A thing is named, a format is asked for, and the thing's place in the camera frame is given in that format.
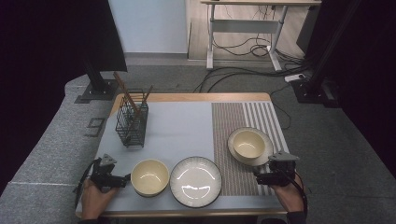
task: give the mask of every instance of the black sleeve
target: black sleeve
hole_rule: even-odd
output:
[[[78,224],[99,224],[98,219],[81,220]]]
[[[290,224],[306,224],[304,212],[289,212],[287,218]]]

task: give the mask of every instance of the plate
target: plate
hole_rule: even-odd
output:
[[[221,173],[213,161],[189,157],[173,169],[170,187],[180,203],[193,208],[204,207],[219,197]]]
[[[242,132],[242,131],[251,131],[251,132],[257,133],[264,141],[265,150],[259,158],[254,159],[254,160],[244,160],[243,158],[239,157],[236,154],[235,150],[233,149],[233,139],[239,132]],[[272,154],[274,154],[274,146],[273,146],[271,139],[268,137],[268,135],[258,129],[248,128],[248,127],[236,129],[235,131],[233,131],[230,134],[230,137],[228,138],[228,149],[230,150],[230,152],[234,158],[236,158],[238,161],[244,163],[245,165],[250,165],[250,166],[263,165],[266,162],[268,162],[268,157],[271,156]]]

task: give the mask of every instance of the striped placemat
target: striped placemat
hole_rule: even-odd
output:
[[[253,168],[237,161],[227,146],[230,134],[238,128],[251,127],[266,133],[274,144],[274,153],[289,152],[271,102],[212,103],[215,164],[223,183],[220,195],[275,195],[264,185],[258,185]]]

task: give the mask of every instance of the cream bowl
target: cream bowl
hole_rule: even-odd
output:
[[[168,168],[160,161],[141,161],[132,170],[131,183],[134,186],[134,190],[141,196],[156,196],[169,183]]]
[[[264,152],[265,143],[259,134],[244,130],[235,135],[233,150],[241,159],[254,160]]]

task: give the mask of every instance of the utensil holder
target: utensil holder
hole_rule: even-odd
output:
[[[143,102],[145,93],[143,91],[128,91],[134,100],[138,114],[124,96],[120,102],[117,114],[116,132],[121,142],[126,146],[145,145],[146,126],[149,117],[149,106]]]

